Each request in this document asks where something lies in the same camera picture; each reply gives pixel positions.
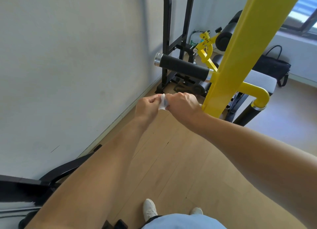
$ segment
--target person's right hand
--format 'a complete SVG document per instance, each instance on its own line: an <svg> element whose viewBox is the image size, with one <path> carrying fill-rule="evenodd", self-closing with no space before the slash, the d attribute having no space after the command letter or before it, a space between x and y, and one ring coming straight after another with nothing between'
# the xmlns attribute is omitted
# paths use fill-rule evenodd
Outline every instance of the person's right hand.
<svg viewBox="0 0 317 229"><path fill-rule="evenodd" d="M201 107L193 94L181 93L165 94L169 106L166 110L184 126L190 129L195 122L195 118L203 113Z"/></svg>

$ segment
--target person's left arm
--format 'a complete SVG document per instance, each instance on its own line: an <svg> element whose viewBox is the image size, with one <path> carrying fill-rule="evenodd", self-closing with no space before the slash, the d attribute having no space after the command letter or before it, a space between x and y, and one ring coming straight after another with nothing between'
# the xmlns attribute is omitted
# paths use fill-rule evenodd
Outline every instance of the person's left arm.
<svg viewBox="0 0 317 229"><path fill-rule="evenodd" d="M134 119L61 184L26 229L100 229L140 137L155 119L159 104L160 95L140 99Z"/></svg>

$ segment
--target hand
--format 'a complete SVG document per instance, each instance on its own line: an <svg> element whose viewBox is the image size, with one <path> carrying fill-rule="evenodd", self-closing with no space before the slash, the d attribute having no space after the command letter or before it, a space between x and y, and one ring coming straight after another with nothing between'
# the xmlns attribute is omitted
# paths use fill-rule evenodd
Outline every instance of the hand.
<svg viewBox="0 0 317 229"><path fill-rule="evenodd" d="M201 107L193 94L181 93L166 94L169 106L166 110L172 113L172 115L184 126L191 129L195 122L196 116L203 114Z"/></svg>
<svg viewBox="0 0 317 229"><path fill-rule="evenodd" d="M160 103L161 94L139 99L135 108L134 118L146 129L156 118Z"/></svg>

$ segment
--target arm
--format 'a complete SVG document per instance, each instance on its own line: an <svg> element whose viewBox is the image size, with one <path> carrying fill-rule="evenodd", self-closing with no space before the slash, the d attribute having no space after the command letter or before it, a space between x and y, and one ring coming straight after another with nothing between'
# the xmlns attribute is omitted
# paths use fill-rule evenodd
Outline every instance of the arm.
<svg viewBox="0 0 317 229"><path fill-rule="evenodd" d="M166 98L172 115L214 144L257 189L307 227L317 225L315 156L204 113L194 95L167 94Z"/></svg>
<svg viewBox="0 0 317 229"><path fill-rule="evenodd" d="M140 137L156 117L159 104L160 95L140 99L134 119L61 184L26 229L100 229Z"/></svg>

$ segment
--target shoe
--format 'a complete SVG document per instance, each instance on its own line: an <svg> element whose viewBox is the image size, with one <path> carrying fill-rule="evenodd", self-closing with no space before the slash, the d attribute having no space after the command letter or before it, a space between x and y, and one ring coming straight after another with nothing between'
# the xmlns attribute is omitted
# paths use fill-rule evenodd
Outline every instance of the shoe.
<svg viewBox="0 0 317 229"><path fill-rule="evenodd" d="M194 209L191 210L190 215L195 215L195 214L203 215L203 210L200 207L195 207Z"/></svg>
<svg viewBox="0 0 317 229"><path fill-rule="evenodd" d="M157 216L156 207L151 199L146 199L143 203L143 216L145 222L147 222L151 217Z"/></svg>

